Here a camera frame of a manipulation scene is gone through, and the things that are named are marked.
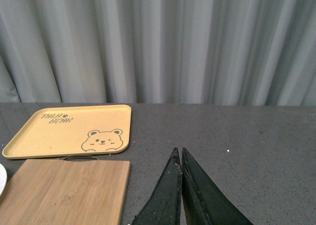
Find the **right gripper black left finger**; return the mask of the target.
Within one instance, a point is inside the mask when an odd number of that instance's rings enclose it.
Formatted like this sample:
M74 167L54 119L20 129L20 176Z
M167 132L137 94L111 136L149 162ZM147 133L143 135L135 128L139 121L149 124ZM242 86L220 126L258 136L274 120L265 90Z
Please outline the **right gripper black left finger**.
M133 225L178 225L181 215L182 167L179 151L174 148L144 207Z

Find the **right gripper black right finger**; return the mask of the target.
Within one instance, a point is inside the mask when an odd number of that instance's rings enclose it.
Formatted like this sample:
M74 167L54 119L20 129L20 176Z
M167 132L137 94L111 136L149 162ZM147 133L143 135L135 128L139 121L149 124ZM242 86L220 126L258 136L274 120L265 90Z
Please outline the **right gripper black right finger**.
M182 197L188 225L251 225L186 148L182 149Z

